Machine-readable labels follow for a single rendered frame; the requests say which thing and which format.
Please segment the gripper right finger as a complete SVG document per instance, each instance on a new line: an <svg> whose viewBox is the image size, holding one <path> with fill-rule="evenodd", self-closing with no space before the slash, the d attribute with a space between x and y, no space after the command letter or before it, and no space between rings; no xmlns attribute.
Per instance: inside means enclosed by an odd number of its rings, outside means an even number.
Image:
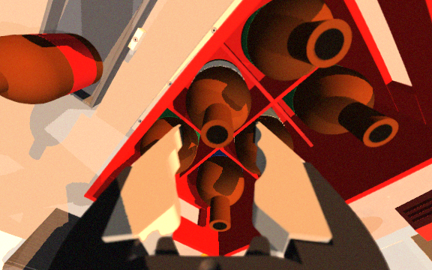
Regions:
<svg viewBox="0 0 432 270"><path fill-rule="evenodd" d="M272 256L311 270L390 270L359 216L317 169L259 121L252 223Z"/></svg>

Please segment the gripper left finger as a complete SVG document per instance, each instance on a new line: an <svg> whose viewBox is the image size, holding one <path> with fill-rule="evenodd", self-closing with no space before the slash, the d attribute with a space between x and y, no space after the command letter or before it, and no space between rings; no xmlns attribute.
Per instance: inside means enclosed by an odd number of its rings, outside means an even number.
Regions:
<svg viewBox="0 0 432 270"><path fill-rule="evenodd" d="M126 166L76 222L48 270L111 270L155 254L181 223L176 189L184 126L176 125Z"/></svg>

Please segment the brown bottle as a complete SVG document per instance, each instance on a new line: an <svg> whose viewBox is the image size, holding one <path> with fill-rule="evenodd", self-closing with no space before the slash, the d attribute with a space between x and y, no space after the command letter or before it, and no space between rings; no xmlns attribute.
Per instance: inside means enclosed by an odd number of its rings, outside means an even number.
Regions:
<svg viewBox="0 0 432 270"><path fill-rule="evenodd" d="M375 94L370 81L337 64L319 67L281 99L306 126L321 134L350 132L366 146L377 147L398 132L394 119L372 109Z"/></svg>
<svg viewBox="0 0 432 270"><path fill-rule="evenodd" d="M95 84L103 74L96 48L78 34L0 36L0 96L46 104Z"/></svg>
<svg viewBox="0 0 432 270"><path fill-rule="evenodd" d="M180 167L175 173L175 175L178 175L184 172L194 162L200 141L200 133L194 130L170 109L166 108L155 123L145 132L140 143L140 154L142 157L176 125L184 126L184 145L178 150Z"/></svg>
<svg viewBox="0 0 432 270"><path fill-rule="evenodd" d="M206 62L190 84L185 106L209 147L228 146L251 111L251 93L240 70L225 59Z"/></svg>
<svg viewBox="0 0 432 270"><path fill-rule="evenodd" d="M242 167L220 149L199 165L196 189L210 206L210 229L223 232L231 227L230 205L239 200L244 186Z"/></svg>
<svg viewBox="0 0 432 270"><path fill-rule="evenodd" d="M337 64L351 42L350 26L334 19L324 0L271 0L249 16L241 32L247 60L280 81Z"/></svg>
<svg viewBox="0 0 432 270"><path fill-rule="evenodd" d="M294 151L293 139L272 107L234 136L235 152L241 165L251 173L262 176L256 165L257 146L253 143L254 122L260 122L279 140Z"/></svg>

